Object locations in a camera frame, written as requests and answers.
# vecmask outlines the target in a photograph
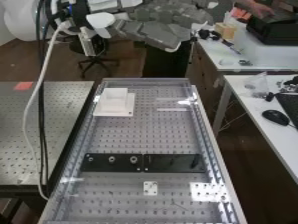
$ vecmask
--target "white wall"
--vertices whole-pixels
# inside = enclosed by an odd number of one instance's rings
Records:
[[[3,23],[3,7],[0,2],[0,46],[14,39]]]

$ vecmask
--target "transparent acrylic enclosure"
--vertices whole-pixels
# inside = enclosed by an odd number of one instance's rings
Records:
[[[103,88],[135,93],[132,117],[93,117]],[[86,153],[200,154],[204,172],[81,172]],[[238,223],[223,179],[188,81],[104,79],[39,222]]]

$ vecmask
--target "chair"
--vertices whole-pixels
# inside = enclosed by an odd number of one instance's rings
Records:
[[[119,60],[118,59],[101,58],[102,55],[106,54],[108,43],[98,35],[95,35],[91,38],[91,45],[93,45],[94,52],[95,52],[97,55],[95,56],[89,56],[86,60],[78,61],[78,63],[77,63],[78,68],[81,70],[81,78],[85,79],[86,71],[95,64],[98,64],[104,69],[104,71],[107,73],[107,76],[111,77],[110,70],[108,70],[107,66],[102,62],[115,62],[115,64],[118,65]],[[70,49],[70,51],[73,51],[73,52],[75,52],[78,54],[83,54],[85,55],[78,37],[75,37],[74,40],[70,42],[69,49]]]

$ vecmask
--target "black cable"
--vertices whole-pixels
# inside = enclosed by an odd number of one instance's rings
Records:
[[[43,55],[39,43],[39,14],[42,10],[45,0],[38,1],[37,11],[35,11],[35,40],[38,46],[38,62],[39,62],[39,70],[43,64]],[[46,137],[45,137],[45,125],[43,125],[43,82],[41,83],[39,90],[38,90],[38,132],[39,132],[39,183],[42,186],[42,172],[43,172],[43,159],[45,159],[45,185],[47,189],[47,150],[46,150]]]
[[[42,58],[42,61],[43,62],[43,56],[45,56],[45,46],[46,46],[46,35],[47,35],[47,30],[49,30],[49,26],[50,26],[50,23],[54,21],[54,19],[58,18],[58,14],[53,15],[50,17],[50,19],[47,20],[45,26],[43,26],[43,30],[42,30],[42,39],[41,39],[41,58]],[[45,138],[45,126],[43,126],[43,85],[41,85],[42,90],[39,91],[39,97],[38,97],[38,105],[39,105],[39,135],[41,135],[41,139],[42,139],[42,143],[43,144],[43,161],[42,161],[42,164],[45,163],[45,190],[46,190],[46,195],[49,196],[49,184],[47,184],[47,179],[49,179],[49,164],[47,164],[47,146],[46,146],[46,138]]]

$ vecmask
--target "computer mouse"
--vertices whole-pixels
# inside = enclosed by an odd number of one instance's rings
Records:
[[[276,110],[263,111],[261,116],[279,125],[287,126],[289,123],[289,119],[287,118],[287,116]]]

